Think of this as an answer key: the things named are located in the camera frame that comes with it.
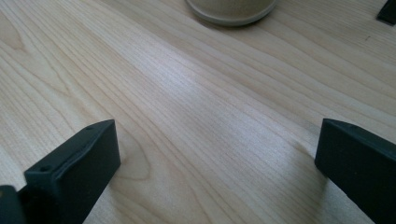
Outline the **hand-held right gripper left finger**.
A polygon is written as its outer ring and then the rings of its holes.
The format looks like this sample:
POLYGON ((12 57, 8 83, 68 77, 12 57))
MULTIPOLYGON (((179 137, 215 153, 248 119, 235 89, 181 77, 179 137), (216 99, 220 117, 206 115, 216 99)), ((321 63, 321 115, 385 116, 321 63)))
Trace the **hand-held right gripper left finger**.
POLYGON ((115 121, 90 125, 24 172, 29 224, 82 224, 120 167, 115 121))

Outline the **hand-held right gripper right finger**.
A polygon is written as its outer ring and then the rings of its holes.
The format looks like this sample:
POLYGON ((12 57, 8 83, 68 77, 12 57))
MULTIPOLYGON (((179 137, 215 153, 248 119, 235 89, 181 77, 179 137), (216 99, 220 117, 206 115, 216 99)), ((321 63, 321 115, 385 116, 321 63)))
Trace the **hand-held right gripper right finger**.
POLYGON ((396 224, 396 145, 363 128, 322 121, 317 168, 375 224, 396 224))

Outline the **small black block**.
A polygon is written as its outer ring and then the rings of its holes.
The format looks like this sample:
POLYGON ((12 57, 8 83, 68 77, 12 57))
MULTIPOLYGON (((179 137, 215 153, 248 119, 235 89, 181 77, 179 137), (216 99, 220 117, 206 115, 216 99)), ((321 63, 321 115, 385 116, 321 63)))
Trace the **small black block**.
POLYGON ((377 14, 376 19, 390 26, 396 25, 396 0, 387 0, 377 14))

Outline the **beige round container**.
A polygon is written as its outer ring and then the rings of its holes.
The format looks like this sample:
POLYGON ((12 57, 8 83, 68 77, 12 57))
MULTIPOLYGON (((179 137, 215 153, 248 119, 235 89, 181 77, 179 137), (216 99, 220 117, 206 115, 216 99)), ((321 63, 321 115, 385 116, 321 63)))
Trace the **beige round container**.
POLYGON ((185 0, 199 18, 223 26, 243 26, 268 15, 278 0, 185 0))

